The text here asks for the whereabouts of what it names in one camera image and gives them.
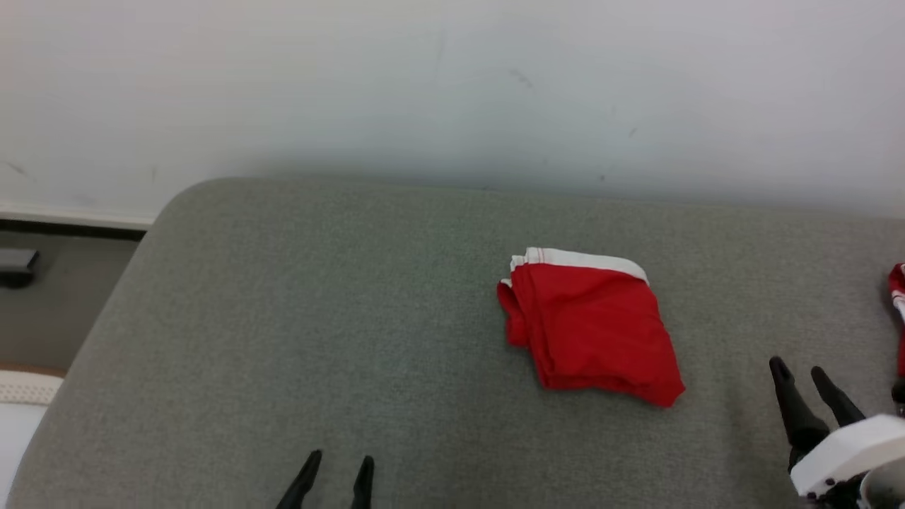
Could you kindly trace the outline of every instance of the red folded cloth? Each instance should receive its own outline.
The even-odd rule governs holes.
[[[548,389],[596,387],[670,407],[685,390],[644,270],[612,256],[530,247],[497,286],[510,344]]]
[[[896,264],[890,272],[890,292],[892,305],[899,310],[905,321],[905,264]],[[905,378],[905,332],[899,339],[899,377]]]

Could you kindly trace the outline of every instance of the brown trim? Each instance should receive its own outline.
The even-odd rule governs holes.
[[[37,366],[24,366],[23,364],[8,364],[0,362],[0,370],[2,371],[20,371],[23,373],[34,373],[36,375],[48,375],[58,379],[66,378],[66,371],[55,370],[54,368],[39,368]]]

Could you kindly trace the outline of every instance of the red fabric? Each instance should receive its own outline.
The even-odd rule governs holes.
[[[524,264],[497,295],[507,341],[528,348],[547,389],[596,387],[670,407],[685,390],[657,300],[643,280],[587,267]]]
[[[890,272],[890,293],[892,293],[892,302],[897,304],[896,309],[900,305],[897,301],[905,303],[905,273],[902,272],[902,266],[905,264],[896,264]],[[905,332],[899,339],[899,376],[905,378]]]

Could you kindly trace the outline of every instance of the black baseboard strip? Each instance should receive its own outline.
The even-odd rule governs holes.
[[[42,235],[86,236],[135,242],[139,242],[144,238],[146,233],[144,230],[107,228],[104,226],[61,225],[59,223],[41,223],[17,219],[0,219],[0,231]]]

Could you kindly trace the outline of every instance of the baseboard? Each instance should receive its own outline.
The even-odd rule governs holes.
[[[128,216],[83,208],[32,206],[2,201],[0,201],[0,219],[142,231],[148,230],[154,224],[152,216]]]

